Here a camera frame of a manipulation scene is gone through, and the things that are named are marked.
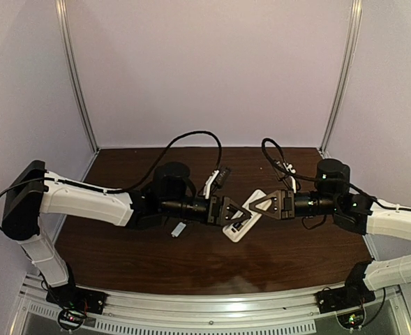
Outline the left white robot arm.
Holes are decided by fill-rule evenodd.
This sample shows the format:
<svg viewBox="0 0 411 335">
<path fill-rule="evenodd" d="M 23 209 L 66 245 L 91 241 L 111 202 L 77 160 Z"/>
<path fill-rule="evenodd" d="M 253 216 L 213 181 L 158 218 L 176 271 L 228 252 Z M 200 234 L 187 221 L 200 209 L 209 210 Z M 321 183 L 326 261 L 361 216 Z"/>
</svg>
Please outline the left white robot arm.
<svg viewBox="0 0 411 335">
<path fill-rule="evenodd" d="M 211 189 L 221 176 L 215 170 L 201 194 L 190 180 L 190 169 L 168 162 L 154 171 L 141 189 L 104 188 L 64 179 L 32 161 L 6 190 L 0 228 L 30 257 L 51 288 L 74 287 L 68 264 L 40 226 L 41 214 L 64 214 L 142 230 L 157 216 L 180 218 L 225 227 L 251 219 L 252 214 L 229 197 L 216 197 Z"/>
</svg>

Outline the white remote control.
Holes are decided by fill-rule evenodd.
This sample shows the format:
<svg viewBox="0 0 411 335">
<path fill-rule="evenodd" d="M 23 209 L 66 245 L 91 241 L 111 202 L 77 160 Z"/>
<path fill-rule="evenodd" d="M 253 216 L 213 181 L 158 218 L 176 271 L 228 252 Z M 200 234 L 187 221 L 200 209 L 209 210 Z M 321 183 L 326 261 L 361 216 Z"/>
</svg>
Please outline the white remote control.
<svg viewBox="0 0 411 335">
<path fill-rule="evenodd" d="M 256 189 L 251 196 L 242 205 L 242 208 L 247 210 L 250 214 L 249 218 L 243 221 L 232 223 L 223 227 L 223 234 L 232 242 L 238 243 L 248 233 L 248 231 L 258 222 L 261 214 L 249 209 L 250 203 L 264 197 L 266 193 L 260 189 Z"/>
</svg>

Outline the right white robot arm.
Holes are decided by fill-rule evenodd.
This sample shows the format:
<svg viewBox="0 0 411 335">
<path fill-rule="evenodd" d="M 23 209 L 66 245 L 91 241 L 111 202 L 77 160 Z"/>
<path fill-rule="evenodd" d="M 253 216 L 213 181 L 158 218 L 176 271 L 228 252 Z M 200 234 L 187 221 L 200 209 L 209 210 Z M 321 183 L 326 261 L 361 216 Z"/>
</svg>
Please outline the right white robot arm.
<svg viewBox="0 0 411 335">
<path fill-rule="evenodd" d="M 358 235 L 387 235 L 411 241 L 411 208 L 379 200 L 360 189 L 350 192 L 350 167 L 333 158 L 316 167 L 313 191 L 278 190 L 249 204 L 250 210 L 276 220 L 332 216 L 338 227 Z M 320 308 L 338 302 L 359 305 L 375 291 L 411 283 L 411 255 L 357 263 L 343 287 L 317 294 Z"/>
</svg>

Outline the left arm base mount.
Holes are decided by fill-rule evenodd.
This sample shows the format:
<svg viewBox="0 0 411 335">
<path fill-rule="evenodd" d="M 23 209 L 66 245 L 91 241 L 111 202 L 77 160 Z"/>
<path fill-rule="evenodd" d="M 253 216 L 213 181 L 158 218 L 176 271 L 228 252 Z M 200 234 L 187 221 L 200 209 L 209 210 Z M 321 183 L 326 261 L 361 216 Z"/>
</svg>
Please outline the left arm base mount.
<svg viewBox="0 0 411 335">
<path fill-rule="evenodd" d="M 103 314 L 106 298 L 105 292 L 97 290 L 48 288 L 46 301 L 60 308 L 57 324 L 63 331 L 72 333 L 87 324 L 91 319 L 89 314 Z"/>
</svg>

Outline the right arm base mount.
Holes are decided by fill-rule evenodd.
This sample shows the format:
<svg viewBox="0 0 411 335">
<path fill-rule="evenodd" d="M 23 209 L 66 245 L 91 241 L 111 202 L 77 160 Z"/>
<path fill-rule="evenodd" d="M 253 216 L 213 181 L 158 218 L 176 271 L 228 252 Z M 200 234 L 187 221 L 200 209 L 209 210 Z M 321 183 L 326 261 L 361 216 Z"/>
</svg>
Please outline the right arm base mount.
<svg viewBox="0 0 411 335">
<path fill-rule="evenodd" d="M 315 298 L 320 314 L 334 312 L 338 324 L 353 332 L 367 325 L 366 303 L 375 300 L 375 293 L 356 287 L 326 287 Z"/>
</svg>

